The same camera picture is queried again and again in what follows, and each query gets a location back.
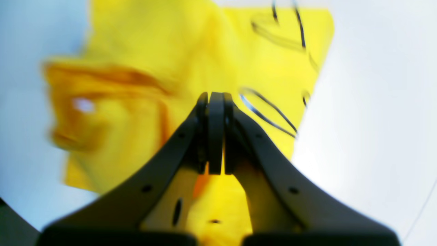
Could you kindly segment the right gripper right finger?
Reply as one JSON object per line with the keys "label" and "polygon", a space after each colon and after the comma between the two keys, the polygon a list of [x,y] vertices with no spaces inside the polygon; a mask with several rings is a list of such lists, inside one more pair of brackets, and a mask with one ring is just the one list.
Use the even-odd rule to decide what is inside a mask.
{"label": "right gripper right finger", "polygon": [[245,191],[253,234],[244,246],[399,246],[395,232],[336,200],[298,171],[232,101],[209,100],[209,174]]}

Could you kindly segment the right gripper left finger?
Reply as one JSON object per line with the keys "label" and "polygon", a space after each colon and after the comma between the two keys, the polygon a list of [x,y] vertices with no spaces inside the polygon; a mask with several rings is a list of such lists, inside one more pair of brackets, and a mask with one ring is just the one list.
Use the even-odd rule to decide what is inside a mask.
{"label": "right gripper left finger", "polygon": [[195,183],[206,169],[202,93],[186,120],[135,174],[47,226],[38,246],[196,246],[185,230]]}

